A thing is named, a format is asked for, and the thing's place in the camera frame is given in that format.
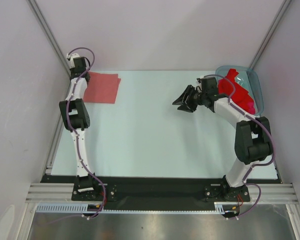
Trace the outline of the salmon pink t shirt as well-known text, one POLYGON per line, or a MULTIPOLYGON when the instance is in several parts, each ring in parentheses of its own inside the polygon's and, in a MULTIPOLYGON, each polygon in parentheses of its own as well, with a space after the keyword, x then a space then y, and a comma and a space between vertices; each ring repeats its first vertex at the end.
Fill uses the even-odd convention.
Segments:
POLYGON ((90 80, 83 101, 93 104, 115 104, 121 79, 118 74, 89 72, 90 80))

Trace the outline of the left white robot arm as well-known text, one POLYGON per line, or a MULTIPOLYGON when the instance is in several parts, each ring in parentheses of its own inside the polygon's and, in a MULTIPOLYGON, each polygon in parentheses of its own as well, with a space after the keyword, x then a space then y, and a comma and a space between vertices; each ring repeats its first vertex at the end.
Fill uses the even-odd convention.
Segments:
POLYGON ((93 183, 85 144, 85 130, 90 127, 90 116, 84 103, 84 94, 90 80, 87 72, 90 62, 77 53, 68 55, 67 60, 70 65, 70 90, 66 99, 59 102, 59 109, 64 127, 70 132, 74 144, 76 158, 74 184, 88 199, 95 200, 100 196, 101 188, 93 183))

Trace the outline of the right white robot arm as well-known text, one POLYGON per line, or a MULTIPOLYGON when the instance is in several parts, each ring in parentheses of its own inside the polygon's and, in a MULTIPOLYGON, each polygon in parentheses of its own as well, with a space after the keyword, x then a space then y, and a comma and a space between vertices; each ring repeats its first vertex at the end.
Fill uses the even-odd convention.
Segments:
POLYGON ((266 167, 275 161, 276 148, 269 120, 254 116, 235 103, 233 95, 237 88, 227 77, 223 80, 230 84, 230 93, 221 93, 216 78, 215 74, 198 78, 199 86, 188 85, 172 104, 188 113, 195 112, 198 106, 205 106, 234 127, 236 160, 224 177, 226 185, 220 188, 221 196, 232 201, 255 167, 266 167))

